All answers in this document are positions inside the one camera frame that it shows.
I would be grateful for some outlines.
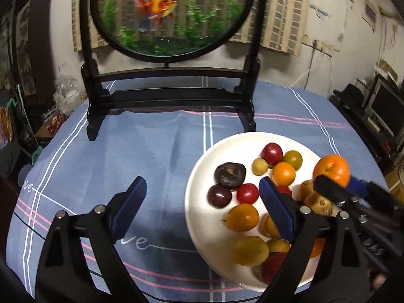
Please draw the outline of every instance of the television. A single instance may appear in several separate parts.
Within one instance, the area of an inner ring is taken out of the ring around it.
[[[374,97],[370,110],[393,136],[398,137],[404,128],[404,101],[383,84]]]

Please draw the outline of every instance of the window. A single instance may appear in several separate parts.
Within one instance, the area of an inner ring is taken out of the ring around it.
[[[363,19],[373,28],[373,31],[376,30],[376,18],[377,18],[377,8],[369,2],[369,0],[365,0],[365,7],[363,10]]]

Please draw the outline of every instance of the wall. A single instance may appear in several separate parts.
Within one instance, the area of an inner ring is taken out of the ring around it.
[[[391,0],[370,0],[375,6],[382,6],[385,10],[394,12],[395,8]],[[306,32],[311,39],[320,39],[333,44],[341,52],[333,52],[332,58],[323,56],[321,62],[310,75],[307,90],[328,96],[331,90],[342,90],[347,83],[355,83],[356,78],[369,79],[373,73],[373,66],[378,60],[381,39],[384,40],[384,33],[381,32],[382,19],[377,17],[376,31],[362,19],[364,0],[355,0],[352,10],[349,12],[346,30],[342,44],[337,41],[337,34],[341,32],[346,14],[346,0],[310,0],[310,3],[317,5],[329,13],[329,18],[322,21],[316,16],[314,10],[309,10]],[[54,57],[55,71],[61,67],[61,72],[71,74],[81,79],[80,67],[82,64],[81,55],[73,51],[73,39],[71,35],[71,0],[52,0],[51,2],[51,43]],[[391,48],[390,39],[393,21],[387,21],[386,52],[389,60],[394,61],[395,69],[399,74],[399,81],[404,77],[404,71],[399,65],[404,61],[404,29],[398,28],[396,44]],[[199,59],[179,63],[189,66],[213,66],[225,68],[241,68],[244,56],[247,53],[247,45],[242,43],[228,42],[219,49],[202,56]],[[268,82],[289,86],[306,71],[309,66],[312,48],[303,45],[300,56],[289,56],[279,52],[261,49],[261,72],[260,78]],[[109,47],[100,50],[94,56],[98,59],[100,72],[111,72],[124,69],[135,69],[156,64],[149,64],[133,60]],[[320,56],[316,52],[315,64]],[[303,87],[306,78],[298,82],[295,87]]]

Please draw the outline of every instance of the fish tank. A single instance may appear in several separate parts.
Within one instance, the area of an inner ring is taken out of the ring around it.
[[[241,31],[251,4],[252,0],[92,0],[90,7],[102,37],[138,58],[201,49],[205,54]]]

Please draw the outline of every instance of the orange goldfish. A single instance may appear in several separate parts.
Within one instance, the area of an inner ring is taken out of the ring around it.
[[[177,5],[177,0],[136,0],[136,4],[143,8],[145,14],[152,14],[149,19],[156,20],[160,25],[163,17],[174,18],[172,12]]]

